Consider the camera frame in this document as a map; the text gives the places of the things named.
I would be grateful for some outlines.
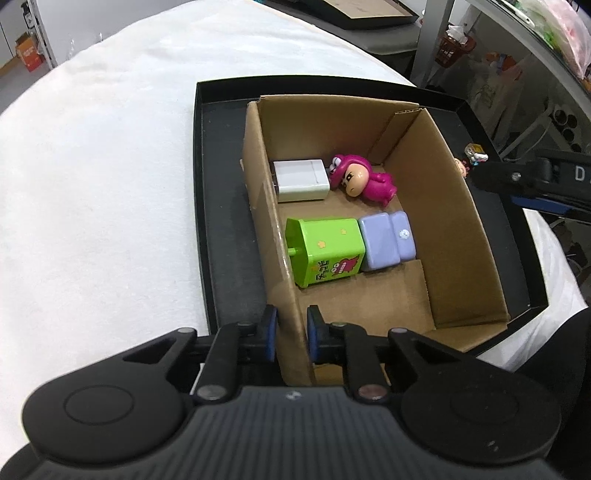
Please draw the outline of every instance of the pink figurine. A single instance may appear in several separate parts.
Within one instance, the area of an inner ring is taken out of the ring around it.
[[[379,202],[386,207],[396,195],[389,173],[375,173],[371,164],[358,155],[335,155],[329,167],[330,188],[343,184],[347,195]]]

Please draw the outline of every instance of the green container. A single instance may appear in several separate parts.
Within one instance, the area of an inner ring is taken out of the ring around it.
[[[354,218],[288,218],[285,241],[295,283],[301,288],[359,272],[365,244]]]

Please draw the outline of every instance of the brown basket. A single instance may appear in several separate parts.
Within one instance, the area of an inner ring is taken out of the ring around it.
[[[476,40],[471,36],[468,36],[468,41],[465,45],[462,45],[453,38],[445,35],[445,37],[442,37],[439,42],[439,50],[437,55],[435,55],[435,61],[443,68],[449,68],[457,62],[461,56],[474,50],[474,47],[476,47]]]

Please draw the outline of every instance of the white box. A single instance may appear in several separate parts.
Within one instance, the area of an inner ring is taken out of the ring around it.
[[[273,162],[277,178],[277,201],[324,200],[329,178],[322,160],[284,160]]]

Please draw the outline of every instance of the white tablecloth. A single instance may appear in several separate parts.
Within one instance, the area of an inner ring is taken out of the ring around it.
[[[207,331],[193,209],[198,81],[323,74],[408,82],[252,0],[140,21],[42,78],[0,116],[0,465],[43,382],[179,326]],[[551,306],[484,357],[514,368],[583,300],[529,213]]]

